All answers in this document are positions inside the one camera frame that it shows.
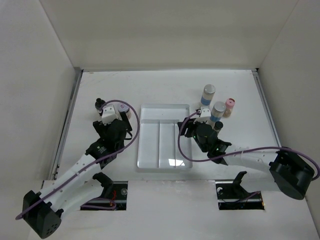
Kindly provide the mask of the black-cap brown spice bottle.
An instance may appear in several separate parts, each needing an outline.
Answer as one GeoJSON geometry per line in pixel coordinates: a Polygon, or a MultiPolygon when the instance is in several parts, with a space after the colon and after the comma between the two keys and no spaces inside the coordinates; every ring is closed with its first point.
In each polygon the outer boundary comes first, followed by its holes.
{"type": "Polygon", "coordinates": [[[95,106],[95,108],[96,108],[96,110],[97,110],[97,112],[98,112],[98,114],[101,116],[102,115],[102,106],[105,104],[105,101],[103,100],[103,99],[101,99],[101,98],[97,98],[96,99],[96,101],[95,101],[95,104],[94,104],[94,106],[95,106]]]}

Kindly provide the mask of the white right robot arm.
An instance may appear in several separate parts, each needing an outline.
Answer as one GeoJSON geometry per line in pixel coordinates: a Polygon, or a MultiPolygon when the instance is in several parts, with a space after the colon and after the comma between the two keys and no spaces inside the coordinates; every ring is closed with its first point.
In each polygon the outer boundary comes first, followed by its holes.
{"type": "Polygon", "coordinates": [[[224,166],[239,166],[255,170],[239,172],[232,182],[232,192],[238,198],[259,191],[278,191],[302,200],[314,179],[314,169],[301,154],[285,147],[258,147],[248,149],[219,139],[212,127],[204,122],[185,119],[178,122],[178,137],[192,138],[206,161],[224,166]]]}

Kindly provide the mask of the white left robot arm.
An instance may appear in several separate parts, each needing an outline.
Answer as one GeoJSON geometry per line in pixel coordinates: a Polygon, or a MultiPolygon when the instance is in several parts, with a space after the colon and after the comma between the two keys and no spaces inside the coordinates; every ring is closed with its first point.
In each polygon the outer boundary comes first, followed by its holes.
{"type": "Polygon", "coordinates": [[[109,124],[93,122],[99,139],[51,186],[23,197],[22,219],[41,238],[51,236],[63,218],[95,198],[108,199],[114,182],[102,170],[122,152],[132,127],[128,120],[114,119],[109,124]]]}

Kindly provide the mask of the white-cap orange-label spice jar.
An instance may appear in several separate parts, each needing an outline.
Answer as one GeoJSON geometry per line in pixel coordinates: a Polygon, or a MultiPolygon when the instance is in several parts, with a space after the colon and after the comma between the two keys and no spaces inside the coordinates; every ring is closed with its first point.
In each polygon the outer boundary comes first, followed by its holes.
{"type": "Polygon", "coordinates": [[[120,114],[125,114],[128,119],[131,118],[131,109],[124,103],[118,103],[117,110],[120,114]]]}

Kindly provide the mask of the white divided organizer tray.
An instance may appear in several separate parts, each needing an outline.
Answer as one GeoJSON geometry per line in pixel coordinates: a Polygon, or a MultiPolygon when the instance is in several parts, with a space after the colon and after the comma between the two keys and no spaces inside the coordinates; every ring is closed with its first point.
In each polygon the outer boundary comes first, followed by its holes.
{"type": "Polygon", "coordinates": [[[137,169],[146,173],[180,173],[192,169],[178,148],[178,122],[190,115],[188,104],[141,105],[137,169]]]}

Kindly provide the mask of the black flip-lid small jar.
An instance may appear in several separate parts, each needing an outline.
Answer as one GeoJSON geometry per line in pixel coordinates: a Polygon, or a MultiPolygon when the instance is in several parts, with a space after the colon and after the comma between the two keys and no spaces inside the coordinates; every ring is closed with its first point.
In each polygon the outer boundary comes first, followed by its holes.
{"type": "Polygon", "coordinates": [[[221,121],[216,121],[214,123],[213,130],[219,133],[223,127],[224,127],[224,124],[221,121]]]}

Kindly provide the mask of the silver-cap blue-label near bottle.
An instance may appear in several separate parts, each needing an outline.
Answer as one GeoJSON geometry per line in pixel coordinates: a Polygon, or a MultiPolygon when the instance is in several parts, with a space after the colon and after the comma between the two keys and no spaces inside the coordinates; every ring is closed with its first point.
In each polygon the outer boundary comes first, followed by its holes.
{"type": "Polygon", "coordinates": [[[226,104],[222,101],[217,101],[211,110],[208,124],[213,128],[216,122],[219,122],[226,111],[226,104]]]}

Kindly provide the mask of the silver-cap blue-label bottle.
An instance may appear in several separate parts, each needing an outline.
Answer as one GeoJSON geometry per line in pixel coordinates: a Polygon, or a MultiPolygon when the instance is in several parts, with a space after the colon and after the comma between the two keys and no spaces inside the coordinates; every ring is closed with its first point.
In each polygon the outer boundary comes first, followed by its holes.
{"type": "Polygon", "coordinates": [[[213,128],[216,122],[219,122],[226,111],[226,104],[222,101],[217,101],[211,110],[208,124],[213,128]]]}
{"type": "Polygon", "coordinates": [[[212,84],[207,84],[203,88],[202,96],[200,99],[200,106],[209,107],[211,101],[216,93],[216,87],[212,84]]]}

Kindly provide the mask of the silver-cap blue-label far bottle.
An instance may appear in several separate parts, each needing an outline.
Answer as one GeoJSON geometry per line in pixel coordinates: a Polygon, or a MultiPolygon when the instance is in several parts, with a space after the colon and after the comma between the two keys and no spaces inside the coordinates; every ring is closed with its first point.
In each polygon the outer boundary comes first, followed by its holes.
{"type": "Polygon", "coordinates": [[[203,88],[202,96],[200,99],[200,106],[209,107],[211,101],[216,93],[216,87],[212,84],[207,84],[203,88]]]}

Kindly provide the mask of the pink-cap spice bottle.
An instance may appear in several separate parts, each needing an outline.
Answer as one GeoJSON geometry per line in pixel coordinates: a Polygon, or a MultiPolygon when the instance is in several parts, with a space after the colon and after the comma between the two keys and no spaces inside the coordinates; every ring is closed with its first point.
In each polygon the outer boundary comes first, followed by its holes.
{"type": "Polygon", "coordinates": [[[232,114],[235,103],[236,101],[233,98],[228,98],[225,101],[225,111],[223,113],[224,118],[228,118],[232,114]]]}

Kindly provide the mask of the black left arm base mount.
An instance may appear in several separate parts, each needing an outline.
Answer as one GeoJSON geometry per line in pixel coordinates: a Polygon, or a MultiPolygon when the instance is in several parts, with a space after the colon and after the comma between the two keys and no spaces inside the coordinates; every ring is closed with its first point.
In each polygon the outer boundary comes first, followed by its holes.
{"type": "Polygon", "coordinates": [[[114,182],[103,172],[96,173],[93,177],[94,180],[97,180],[100,185],[102,186],[103,190],[99,198],[101,199],[107,199],[109,194],[113,190],[114,182]]]}

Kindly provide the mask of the left aluminium table rail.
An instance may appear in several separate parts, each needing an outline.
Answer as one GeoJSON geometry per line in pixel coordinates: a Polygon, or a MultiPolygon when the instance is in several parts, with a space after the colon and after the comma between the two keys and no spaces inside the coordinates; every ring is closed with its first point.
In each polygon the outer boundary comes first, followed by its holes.
{"type": "Polygon", "coordinates": [[[61,165],[62,154],[65,148],[68,131],[71,124],[71,119],[72,119],[77,95],[80,88],[80,83],[82,80],[82,75],[84,72],[84,70],[80,67],[74,67],[74,70],[75,70],[75,78],[73,80],[73,85],[72,85],[63,125],[62,125],[62,130],[61,130],[61,133],[57,142],[57,146],[53,153],[53,158],[50,164],[50,169],[47,176],[48,180],[55,180],[57,178],[59,168],[61,165]]]}

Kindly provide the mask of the aluminium table rail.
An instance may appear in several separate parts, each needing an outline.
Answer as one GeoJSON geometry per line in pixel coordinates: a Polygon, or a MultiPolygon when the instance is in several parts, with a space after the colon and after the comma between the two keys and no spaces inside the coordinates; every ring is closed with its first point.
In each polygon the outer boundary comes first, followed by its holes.
{"type": "Polygon", "coordinates": [[[254,78],[254,81],[255,81],[255,84],[256,84],[256,87],[257,87],[257,90],[258,90],[262,105],[263,105],[264,112],[265,112],[266,117],[267,117],[267,121],[268,121],[269,127],[270,127],[271,132],[272,132],[272,137],[275,140],[276,145],[278,147],[281,147],[282,146],[281,145],[281,141],[279,139],[279,136],[278,136],[278,133],[277,133],[277,130],[276,130],[276,126],[275,126],[275,123],[274,123],[270,108],[268,106],[266,95],[264,93],[263,86],[262,86],[261,81],[260,81],[260,76],[259,76],[259,73],[258,73],[258,69],[255,68],[251,72],[252,72],[252,75],[253,75],[253,78],[254,78]]]}
{"type": "Polygon", "coordinates": [[[71,119],[72,119],[77,95],[80,88],[80,83],[82,80],[82,75],[84,72],[84,70],[80,67],[74,67],[74,70],[75,70],[75,78],[73,80],[73,85],[72,85],[63,125],[62,125],[62,130],[61,130],[61,133],[57,142],[57,146],[53,153],[53,158],[50,164],[50,169],[47,176],[48,180],[55,180],[57,178],[59,168],[61,165],[62,154],[65,148],[68,131],[71,124],[71,119]]]}

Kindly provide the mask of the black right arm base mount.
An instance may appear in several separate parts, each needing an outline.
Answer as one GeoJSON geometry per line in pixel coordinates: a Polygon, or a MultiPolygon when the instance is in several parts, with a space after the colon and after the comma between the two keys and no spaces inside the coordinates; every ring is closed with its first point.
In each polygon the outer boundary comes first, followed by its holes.
{"type": "Polygon", "coordinates": [[[241,186],[242,179],[246,174],[247,174],[247,171],[239,172],[232,182],[231,186],[235,194],[234,198],[235,199],[238,198],[236,202],[243,201],[245,198],[247,198],[250,195],[250,193],[241,186]]]}

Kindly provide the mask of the right aluminium table rail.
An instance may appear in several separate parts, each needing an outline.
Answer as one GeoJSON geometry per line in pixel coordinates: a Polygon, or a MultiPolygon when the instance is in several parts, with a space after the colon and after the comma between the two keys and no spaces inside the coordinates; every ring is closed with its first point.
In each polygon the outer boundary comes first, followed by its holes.
{"type": "Polygon", "coordinates": [[[272,137],[275,140],[276,145],[278,147],[281,147],[282,146],[281,145],[281,141],[279,139],[279,136],[278,136],[278,133],[277,133],[277,130],[276,130],[276,126],[275,126],[275,123],[274,123],[270,108],[268,106],[266,95],[264,93],[263,86],[262,86],[261,81],[260,81],[260,76],[259,76],[259,73],[258,73],[258,69],[255,68],[251,72],[252,72],[252,75],[253,75],[253,78],[254,78],[254,81],[255,81],[255,84],[256,84],[256,87],[257,87],[257,90],[258,90],[262,105],[263,105],[264,112],[265,112],[266,117],[267,117],[267,121],[268,121],[269,127],[270,127],[271,132],[272,132],[272,137]]]}

